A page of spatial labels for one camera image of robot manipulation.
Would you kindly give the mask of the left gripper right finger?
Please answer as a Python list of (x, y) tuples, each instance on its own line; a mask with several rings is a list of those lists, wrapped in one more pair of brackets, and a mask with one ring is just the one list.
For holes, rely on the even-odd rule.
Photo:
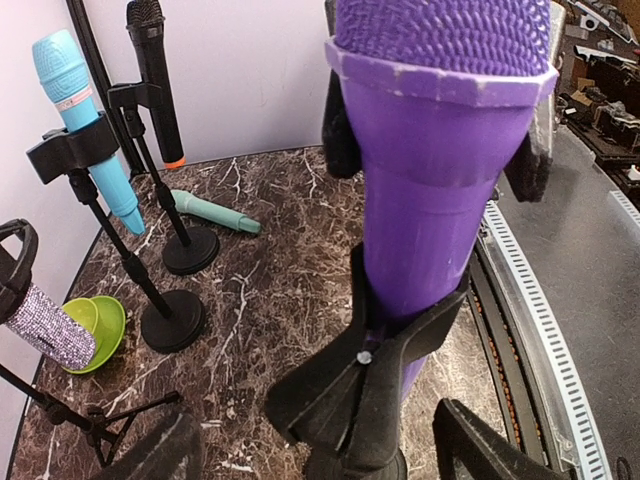
[(482, 420), (462, 402), (444, 398), (433, 423), (438, 472), (456, 479), (462, 466), (470, 479), (573, 479), (539, 462)]

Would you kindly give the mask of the lime green bowl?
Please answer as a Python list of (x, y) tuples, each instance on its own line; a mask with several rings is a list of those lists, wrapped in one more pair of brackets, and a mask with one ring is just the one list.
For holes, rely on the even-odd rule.
[(99, 312), (96, 304), (88, 298), (76, 298), (66, 302), (62, 310), (76, 323), (87, 330), (96, 342), (99, 342), (97, 328)]

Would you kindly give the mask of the rhinestone silver microphone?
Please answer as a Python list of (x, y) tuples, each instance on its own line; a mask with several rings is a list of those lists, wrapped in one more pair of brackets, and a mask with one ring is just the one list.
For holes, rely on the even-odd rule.
[(68, 370), (88, 367), (96, 352), (92, 333), (33, 283), (1, 290), (1, 324)]

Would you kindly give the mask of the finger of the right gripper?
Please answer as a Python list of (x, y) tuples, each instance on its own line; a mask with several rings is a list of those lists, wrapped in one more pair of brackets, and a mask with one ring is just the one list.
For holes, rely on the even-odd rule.
[(331, 74), (321, 127), (328, 173), (349, 179), (361, 171), (361, 152), (348, 118), (340, 79)]
[(553, 164), (555, 96), (535, 109), (520, 147), (504, 169), (518, 202), (537, 203), (544, 196)]

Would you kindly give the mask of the mint green microphone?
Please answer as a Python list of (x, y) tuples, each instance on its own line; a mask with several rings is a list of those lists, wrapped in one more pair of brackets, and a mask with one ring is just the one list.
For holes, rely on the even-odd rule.
[(203, 200), (187, 191), (172, 190), (171, 194), (180, 213), (196, 216), (238, 232), (261, 232), (261, 224), (244, 213)]

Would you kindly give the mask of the lime green plate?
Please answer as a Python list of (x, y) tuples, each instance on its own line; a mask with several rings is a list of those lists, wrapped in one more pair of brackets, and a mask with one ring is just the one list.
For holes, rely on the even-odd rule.
[(95, 354), (89, 365), (81, 370), (66, 372), (81, 375), (93, 372), (108, 362), (118, 349), (126, 329), (126, 314), (121, 303), (111, 296), (94, 296), (91, 299), (98, 307), (99, 324)]

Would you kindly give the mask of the light blue microphone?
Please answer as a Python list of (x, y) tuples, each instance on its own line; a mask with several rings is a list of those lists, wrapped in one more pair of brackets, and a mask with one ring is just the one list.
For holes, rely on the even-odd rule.
[[(36, 41), (32, 56), (40, 84), (68, 132), (75, 133), (98, 121), (86, 62), (68, 30)], [(118, 157), (112, 155), (88, 170), (112, 213), (132, 234), (143, 234), (146, 227), (138, 199)]]

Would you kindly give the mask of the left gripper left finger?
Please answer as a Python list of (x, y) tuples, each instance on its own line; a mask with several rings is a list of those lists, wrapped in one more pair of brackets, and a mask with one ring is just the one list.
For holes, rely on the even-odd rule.
[(191, 414), (173, 412), (93, 479), (200, 479), (203, 467), (200, 423)]

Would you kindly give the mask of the purple microphone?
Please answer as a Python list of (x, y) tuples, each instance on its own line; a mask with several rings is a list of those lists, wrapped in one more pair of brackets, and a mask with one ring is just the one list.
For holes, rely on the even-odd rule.
[(547, 1), (339, 1), (326, 45), (361, 152), (372, 325), (460, 283), (485, 205), (557, 76)]

